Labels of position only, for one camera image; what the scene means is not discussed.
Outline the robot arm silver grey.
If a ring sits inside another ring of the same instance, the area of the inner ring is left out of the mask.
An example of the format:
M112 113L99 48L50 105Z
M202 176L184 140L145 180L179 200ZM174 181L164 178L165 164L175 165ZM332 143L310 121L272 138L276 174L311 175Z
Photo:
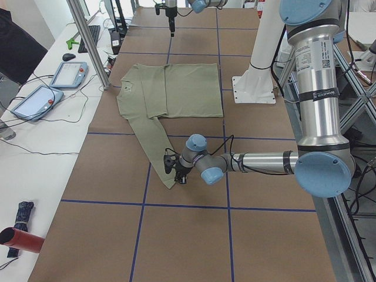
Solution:
M215 1L215 0L206 0L206 1L205 0L193 0L193 1L188 1L188 3L189 3L189 5L191 6L191 9L192 9L189 13L191 13L193 11L193 12L198 14L198 13L201 13L205 8L208 8L208 7L215 7L215 8L218 8L218 9L222 8L227 4L227 1L226 0L218 0L218 1ZM165 11L165 15L168 18L170 36L173 38L174 33L176 31L175 17L177 17L178 15L185 17L185 16L188 16L189 13L186 14L186 15L180 14L179 11L178 11L178 8L177 8L177 1L173 1L173 0L165 0L165 1L162 1L161 3L159 3L159 4L155 4L156 15L160 15L161 10Z
M287 40L295 50L302 137L297 151L233 153L220 156L207 151L207 141L191 135L165 171L186 182L196 168L207 184L227 172L292 174L299 185L316 197L331 198L346 191L355 170L349 141L341 134L334 63L334 39L345 21L346 1L282 1L279 14Z

